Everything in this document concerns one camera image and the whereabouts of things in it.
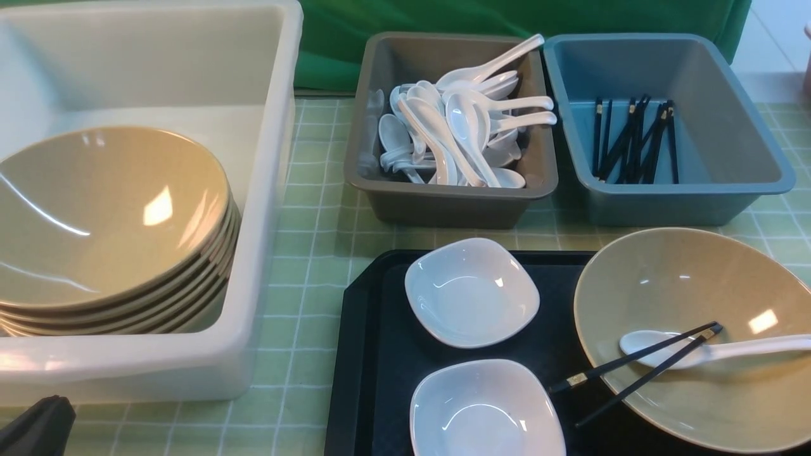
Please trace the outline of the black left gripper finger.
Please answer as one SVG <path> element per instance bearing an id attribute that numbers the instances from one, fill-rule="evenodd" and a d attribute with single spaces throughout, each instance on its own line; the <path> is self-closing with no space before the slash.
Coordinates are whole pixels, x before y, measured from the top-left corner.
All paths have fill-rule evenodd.
<path id="1" fill-rule="evenodd" d="M 63 455 L 76 412 L 66 396 L 41 398 L 1 430 L 2 455 Z"/>

